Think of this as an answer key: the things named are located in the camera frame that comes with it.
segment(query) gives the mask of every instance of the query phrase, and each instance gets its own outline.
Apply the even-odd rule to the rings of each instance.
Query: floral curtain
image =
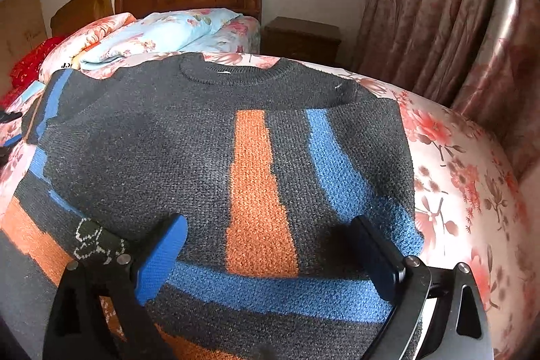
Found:
[[[539,11],[538,0],[367,0],[352,70],[491,130],[521,178],[540,156]]]

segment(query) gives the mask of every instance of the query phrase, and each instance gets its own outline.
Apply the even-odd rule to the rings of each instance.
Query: wooden nightstand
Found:
[[[332,66],[340,43],[336,26],[277,17],[261,33],[261,54]]]

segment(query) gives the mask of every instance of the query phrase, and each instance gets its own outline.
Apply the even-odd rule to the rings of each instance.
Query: folded blanket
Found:
[[[186,216],[185,247],[146,307],[193,358],[360,358],[390,306],[344,225],[366,215],[403,254],[422,246],[397,104],[354,81],[285,59],[265,71],[183,54],[101,81],[57,72],[28,115],[37,150],[16,197],[52,247],[111,258],[170,213]],[[42,337],[43,307],[9,301],[50,301],[54,289],[0,245],[17,263],[4,318]]]
[[[215,34],[223,25],[238,16],[240,14],[226,8],[152,13],[118,29],[81,52],[76,59],[75,68],[91,71],[120,57],[148,52],[179,51],[200,37]]]
[[[260,52],[259,21],[250,16],[239,16],[222,26],[215,34],[207,34],[182,48],[184,52]]]
[[[70,68],[74,58],[101,41],[104,37],[135,21],[131,13],[115,14],[98,19],[74,32],[45,58],[39,70],[39,81],[47,84],[51,75],[61,69]]]

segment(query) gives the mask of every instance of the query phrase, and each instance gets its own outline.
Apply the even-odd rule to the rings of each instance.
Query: floral bedsheet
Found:
[[[104,79],[119,67],[178,53],[138,54],[99,70],[82,72]],[[242,53],[207,52],[204,58],[263,69],[277,62],[275,57]],[[475,123],[403,89],[341,69],[304,64],[357,81],[376,96],[398,102],[414,164],[415,222],[425,236],[421,257],[436,267],[468,263],[487,311],[495,358],[508,358],[540,311],[536,276],[540,265],[530,256],[533,238],[528,231],[533,219],[527,214],[518,183],[498,142]],[[50,72],[53,67],[46,65],[45,69]],[[10,110],[26,112],[41,91],[29,92],[24,102],[15,103]],[[15,121],[2,127],[0,142],[20,132],[17,124]],[[33,153],[34,147],[24,142],[12,152],[0,176],[0,215],[26,173]],[[432,312],[431,306],[425,307],[424,322],[429,321]]]

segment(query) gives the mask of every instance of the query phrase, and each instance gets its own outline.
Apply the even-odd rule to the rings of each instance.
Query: sweater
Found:
[[[69,255],[107,261],[172,213],[187,218],[145,306],[193,358],[360,358],[390,305],[345,226],[366,215],[404,255],[422,246],[396,103],[291,60],[261,70],[183,54],[106,80],[58,71],[23,130],[37,150],[16,197]],[[32,259],[10,270],[0,312],[33,322],[24,347],[48,315],[10,304],[16,279],[32,274],[27,296],[54,287]]]

